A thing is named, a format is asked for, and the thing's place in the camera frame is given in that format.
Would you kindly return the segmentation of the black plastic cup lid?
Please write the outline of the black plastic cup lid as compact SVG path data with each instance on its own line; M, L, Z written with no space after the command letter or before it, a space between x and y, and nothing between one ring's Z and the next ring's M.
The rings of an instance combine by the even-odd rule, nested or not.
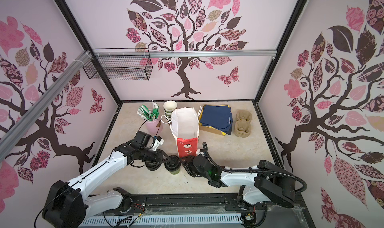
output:
M176 155L169 156L168 162L165 163L165 168L170 173L177 173L180 171L181 161Z

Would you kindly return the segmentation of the green paper coffee cup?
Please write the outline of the green paper coffee cup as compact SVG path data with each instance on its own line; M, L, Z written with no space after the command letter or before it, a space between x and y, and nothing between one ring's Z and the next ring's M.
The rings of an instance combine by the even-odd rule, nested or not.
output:
M178 168L178 169L171 169L171 170L169 170L169 172L172 175L177 175L180 172L180 170L181 170L180 168Z

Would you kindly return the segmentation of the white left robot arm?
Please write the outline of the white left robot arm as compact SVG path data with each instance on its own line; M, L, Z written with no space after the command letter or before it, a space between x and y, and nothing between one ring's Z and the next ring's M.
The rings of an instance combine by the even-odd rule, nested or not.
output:
M159 149L163 143L160 136L138 131L132 140L113 148L107 158L85 173L67 182L54 183L37 217L55 228L77 228L84 220L108 210L128 212L134 204L126 190L117 187L103 195L93 195L93 191L134 161L150 166L168 163L169 156Z

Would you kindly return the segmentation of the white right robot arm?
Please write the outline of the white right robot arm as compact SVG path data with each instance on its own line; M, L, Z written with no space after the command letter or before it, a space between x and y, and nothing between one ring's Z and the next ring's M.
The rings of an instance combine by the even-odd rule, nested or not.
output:
M210 156L205 142L196 156L181 158L181 164L191 177L205 178L212 187L241 187L240 203L248 205L272 202L291 209L295 195L308 187L303 179L266 160L260 160L257 166L248 168L220 166Z

